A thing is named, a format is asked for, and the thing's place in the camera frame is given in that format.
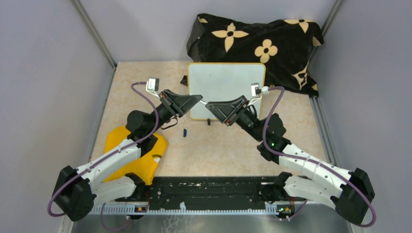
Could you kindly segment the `white whiteboard yellow frame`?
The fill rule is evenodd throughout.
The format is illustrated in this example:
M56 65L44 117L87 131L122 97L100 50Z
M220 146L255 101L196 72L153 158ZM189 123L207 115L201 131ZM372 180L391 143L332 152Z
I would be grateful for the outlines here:
M262 88L266 67L261 63L190 63L188 88L190 95L202 95L204 103L197 103L189 112L194 120L215 120L205 108L210 101L229 101L244 95L252 99L252 84Z

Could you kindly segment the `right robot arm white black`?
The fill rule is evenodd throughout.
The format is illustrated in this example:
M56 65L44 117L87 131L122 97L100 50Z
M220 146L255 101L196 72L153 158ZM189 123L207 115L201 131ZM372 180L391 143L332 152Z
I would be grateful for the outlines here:
M347 170L329 164L304 152L290 140L284 138L286 129L275 108L265 119L250 113L244 96L231 101L208 102L208 109L216 119L226 126L238 124L259 142L257 149L268 161L300 171L303 178L282 175L274 186L274 195L279 200L297 197L326 205L348 222L359 227L372 227L377 214L372 206L375 197L366 171L356 168Z

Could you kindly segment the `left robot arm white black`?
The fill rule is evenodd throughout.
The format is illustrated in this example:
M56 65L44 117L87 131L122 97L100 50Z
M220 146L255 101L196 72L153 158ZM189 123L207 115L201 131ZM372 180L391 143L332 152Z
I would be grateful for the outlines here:
M146 194L137 175L126 175L112 181L105 179L128 163L139 159L153 149L157 142L154 133L172 118L185 115L202 100L202 95L179 95L169 89L158 95L161 103L151 113L133 110L127 117L129 135L109 152L77 168L64 167L57 178L48 204L50 216L55 203L71 221L87 216L94 206L119 198L139 201Z

